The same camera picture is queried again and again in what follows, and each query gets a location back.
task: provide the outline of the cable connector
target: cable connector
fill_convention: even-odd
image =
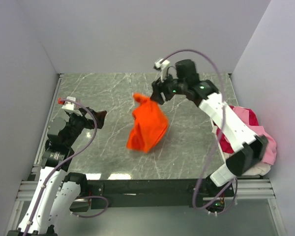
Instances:
[[[165,60],[161,63],[163,59],[160,59],[154,63],[154,69],[161,72],[161,82],[166,79],[167,69],[170,67],[170,61]]]
[[[60,97],[60,98],[58,99],[58,104],[63,105],[64,103],[65,103],[65,101],[63,101],[62,98]]]
[[[68,96],[66,99],[74,101],[74,102],[80,102],[81,100],[79,98],[75,97],[70,97]],[[79,110],[79,106],[72,103],[72,102],[67,102],[67,101],[62,101],[62,98],[58,100],[58,103],[62,105],[61,109],[65,110],[68,113],[75,113],[79,116],[82,116],[82,113]]]
[[[223,103],[222,103],[222,108],[223,107],[227,107],[228,106],[228,103],[226,102],[226,101],[224,101]]]

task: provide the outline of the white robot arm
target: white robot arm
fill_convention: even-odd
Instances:
[[[67,99],[77,101],[74,97]],[[68,114],[69,121],[56,118],[50,122],[42,169],[33,199],[18,229],[9,231],[8,236],[57,236],[55,230],[59,221],[67,213],[66,210],[70,209],[73,201],[78,197],[89,195],[86,175],[67,172],[70,161],[61,165],[56,171],[55,167],[74,154],[71,146],[83,129],[95,128],[94,121],[87,119],[86,111],[72,102],[59,101],[59,103],[63,105],[62,109]],[[87,109],[93,114],[96,127],[101,129],[107,112],[97,113],[90,108]]]
[[[170,63],[167,60],[165,62],[166,68],[168,68]],[[160,65],[160,61],[157,61],[154,68],[160,70],[161,75],[164,75],[163,67]],[[259,163],[264,156],[268,140],[265,136],[258,136],[249,129],[226,102],[222,103],[222,94],[210,80],[200,81],[192,60],[178,61],[175,66],[178,78],[173,79],[171,74],[166,74],[165,79],[159,78],[154,81],[151,100],[162,105],[164,104],[163,97],[165,97],[165,101],[169,101],[176,94],[185,95],[188,100],[193,101],[197,107],[204,111],[220,129],[222,128],[223,107],[225,108],[226,123],[223,134],[229,140],[234,155],[209,176],[213,183],[220,187]]]

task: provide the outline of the gray marble table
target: gray marble table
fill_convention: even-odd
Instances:
[[[132,111],[137,104],[134,92],[151,95],[151,83],[156,73],[129,74],[63,74],[58,97],[73,96],[96,111],[107,110],[103,129],[97,131],[93,143],[72,160],[71,172],[85,173],[88,179],[177,179],[197,178],[205,157],[216,142],[209,117],[184,96],[175,96],[161,106],[169,119],[169,128],[161,142],[148,154],[128,150],[126,143],[134,120]],[[203,74],[218,88],[215,75]],[[237,105],[231,80],[223,75],[226,97],[230,105]],[[67,118],[60,105],[52,110],[51,119]],[[84,130],[73,149],[77,151],[90,139],[92,131]],[[208,167],[207,175],[223,162],[218,150]]]

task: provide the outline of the white wall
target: white wall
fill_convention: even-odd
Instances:
[[[233,73],[240,105],[277,141],[270,179],[295,236],[295,0],[272,0]]]
[[[270,0],[18,0],[57,72],[153,72],[183,48],[233,72]],[[199,71],[213,71],[198,56]]]
[[[0,236],[33,164],[57,75],[16,0],[0,0]]]

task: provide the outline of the red cloth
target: red cloth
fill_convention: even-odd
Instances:
[[[247,109],[247,108],[244,108],[244,109],[249,111],[249,125],[259,126],[256,114],[251,109]],[[218,135],[220,131],[221,130],[219,128],[217,128],[216,135]],[[229,154],[234,152],[230,143],[226,141],[226,137],[224,134],[222,134],[222,138],[220,140],[220,145],[221,145],[223,152],[226,152]]]
[[[134,127],[130,132],[127,148],[148,153],[165,135],[168,119],[157,102],[149,97],[135,93],[133,98],[140,105],[132,112]]]

